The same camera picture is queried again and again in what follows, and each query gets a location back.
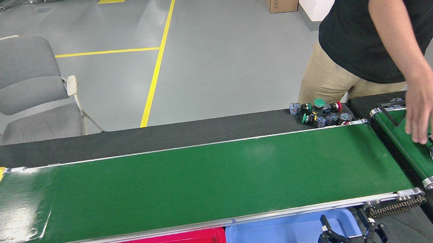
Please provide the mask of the person's right hand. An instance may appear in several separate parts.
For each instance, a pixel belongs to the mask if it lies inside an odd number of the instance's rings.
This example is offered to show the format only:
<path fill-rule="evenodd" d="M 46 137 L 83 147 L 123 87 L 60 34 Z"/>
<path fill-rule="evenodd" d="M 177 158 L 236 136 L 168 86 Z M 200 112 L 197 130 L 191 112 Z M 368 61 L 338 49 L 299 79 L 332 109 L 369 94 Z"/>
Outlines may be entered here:
<path fill-rule="evenodd" d="M 426 144 L 428 132 L 433 140 L 433 77 L 407 78 L 405 132 L 414 143 Z"/>

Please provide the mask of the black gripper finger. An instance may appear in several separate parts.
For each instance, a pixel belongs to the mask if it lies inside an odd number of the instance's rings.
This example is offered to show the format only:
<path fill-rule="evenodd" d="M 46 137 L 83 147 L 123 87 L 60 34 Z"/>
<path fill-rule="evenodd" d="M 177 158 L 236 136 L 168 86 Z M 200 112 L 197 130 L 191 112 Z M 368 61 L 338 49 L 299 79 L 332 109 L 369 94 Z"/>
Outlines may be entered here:
<path fill-rule="evenodd" d="M 390 243 L 383 224 L 377 224 L 374 218 L 369 218 L 365 214 L 363 209 L 358 209 L 357 213 L 367 231 L 363 236 L 363 243 Z"/>
<path fill-rule="evenodd" d="M 324 214 L 320 217 L 322 224 L 322 233 L 319 236 L 318 243 L 356 243 L 351 238 L 344 237 L 333 231 Z"/>

